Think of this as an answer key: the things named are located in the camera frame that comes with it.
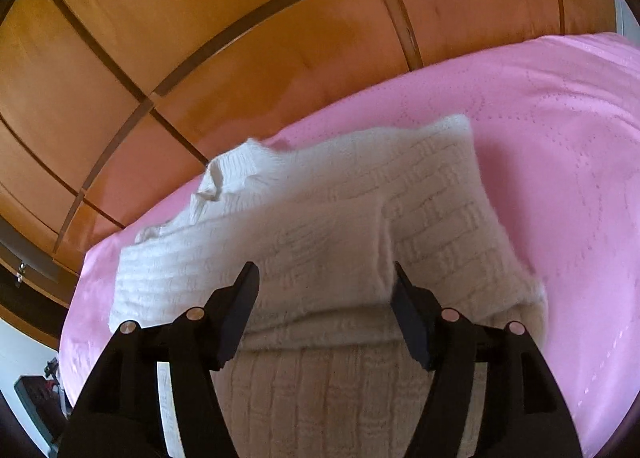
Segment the pink bed cover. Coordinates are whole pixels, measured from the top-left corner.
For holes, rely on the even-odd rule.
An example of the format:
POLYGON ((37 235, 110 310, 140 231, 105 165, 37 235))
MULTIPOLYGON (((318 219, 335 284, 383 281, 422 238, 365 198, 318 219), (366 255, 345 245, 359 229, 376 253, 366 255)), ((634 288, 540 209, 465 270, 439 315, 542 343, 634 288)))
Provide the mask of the pink bed cover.
MULTIPOLYGON (((480 51, 376 85, 268 140, 244 143, 296 151, 367 129, 420 129, 450 115, 470 122, 488 200, 516 257, 544 286, 548 325, 536 342, 582 452, 594 456, 639 392, 634 44, 602 33, 480 51)), ((108 319, 120 252, 145 228, 182 212, 205 172, 86 254, 60 346, 71 400, 115 330, 108 319)))

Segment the white knitted sweater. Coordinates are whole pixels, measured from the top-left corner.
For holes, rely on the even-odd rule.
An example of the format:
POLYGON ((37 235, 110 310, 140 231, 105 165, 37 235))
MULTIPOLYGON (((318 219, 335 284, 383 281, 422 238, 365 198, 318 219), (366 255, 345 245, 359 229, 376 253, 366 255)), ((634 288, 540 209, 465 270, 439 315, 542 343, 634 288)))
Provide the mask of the white knitted sweater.
POLYGON ((213 376, 243 457, 404 453, 433 377, 390 308, 397 268, 474 322, 546 337, 546 291, 498 221, 462 115, 219 155, 182 212, 120 252, 108 326, 170 322, 246 262, 257 300, 213 376))

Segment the large wooden wardrobe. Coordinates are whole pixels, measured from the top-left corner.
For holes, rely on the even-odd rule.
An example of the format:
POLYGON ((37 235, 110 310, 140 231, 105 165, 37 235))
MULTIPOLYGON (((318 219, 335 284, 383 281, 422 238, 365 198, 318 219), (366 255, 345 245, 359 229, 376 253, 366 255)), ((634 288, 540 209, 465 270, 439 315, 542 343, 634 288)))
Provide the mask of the large wooden wardrobe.
POLYGON ((611 31, 614 0, 1 0, 1 306, 58 343, 88 248, 217 153, 472 51, 611 31))

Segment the white low shelf unit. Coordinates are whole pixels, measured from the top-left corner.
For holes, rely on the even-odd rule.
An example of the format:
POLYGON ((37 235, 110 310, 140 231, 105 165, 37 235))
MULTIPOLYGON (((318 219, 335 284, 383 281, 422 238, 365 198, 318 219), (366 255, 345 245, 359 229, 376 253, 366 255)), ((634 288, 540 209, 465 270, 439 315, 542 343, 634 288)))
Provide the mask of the white low shelf unit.
POLYGON ((43 376, 21 376, 15 382, 14 390, 50 449, 57 450, 67 426, 58 382, 43 376))

